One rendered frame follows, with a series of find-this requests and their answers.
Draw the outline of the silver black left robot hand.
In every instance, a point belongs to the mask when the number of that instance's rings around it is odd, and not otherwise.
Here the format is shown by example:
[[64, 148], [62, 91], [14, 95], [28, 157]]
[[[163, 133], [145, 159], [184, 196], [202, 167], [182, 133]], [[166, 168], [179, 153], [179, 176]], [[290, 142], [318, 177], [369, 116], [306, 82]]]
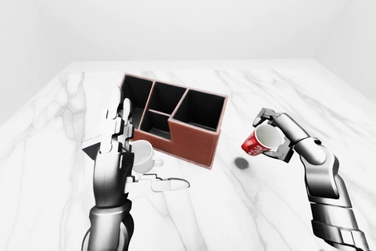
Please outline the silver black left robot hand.
[[95, 158], [93, 191], [96, 206], [119, 206], [127, 193], [137, 186], [150, 185], [153, 192], [187, 189], [185, 179], [162, 179], [155, 173], [137, 173], [133, 170], [135, 155], [132, 152], [134, 127], [132, 103], [124, 98], [120, 87], [115, 86], [103, 120], [100, 146]]

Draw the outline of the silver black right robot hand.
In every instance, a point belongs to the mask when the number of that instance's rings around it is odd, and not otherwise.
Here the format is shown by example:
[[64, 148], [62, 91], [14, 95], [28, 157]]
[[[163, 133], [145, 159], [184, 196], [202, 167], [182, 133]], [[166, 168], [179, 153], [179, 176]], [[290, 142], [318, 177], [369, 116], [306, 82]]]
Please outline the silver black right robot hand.
[[263, 108], [256, 116], [253, 126], [264, 121], [279, 128], [284, 135], [283, 143], [263, 154], [283, 162], [289, 162], [293, 153], [300, 155], [305, 169], [305, 186], [308, 199], [313, 203], [351, 208], [346, 185], [338, 174], [339, 161], [321, 141], [310, 136], [291, 116]]

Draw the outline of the red mug with white print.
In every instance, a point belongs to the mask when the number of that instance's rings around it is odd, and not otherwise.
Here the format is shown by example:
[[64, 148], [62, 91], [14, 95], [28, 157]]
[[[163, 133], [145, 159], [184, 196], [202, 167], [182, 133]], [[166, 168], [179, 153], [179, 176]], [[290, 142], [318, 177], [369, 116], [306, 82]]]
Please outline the red mug with white print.
[[282, 131], [269, 124], [256, 126], [255, 130], [241, 145], [248, 155], [257, 156], [265, 151], [275, 151], [284, 143]]

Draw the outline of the red-brown desk caddy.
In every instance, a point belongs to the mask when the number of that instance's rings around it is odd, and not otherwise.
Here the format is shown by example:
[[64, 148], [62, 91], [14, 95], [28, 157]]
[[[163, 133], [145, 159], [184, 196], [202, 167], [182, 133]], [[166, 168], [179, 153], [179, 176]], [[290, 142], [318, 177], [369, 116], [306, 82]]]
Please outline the red-brown desk caddy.
[[227, 96], [126, 73], [120, 84], [132, 102], [134, 140], [210, 169]]

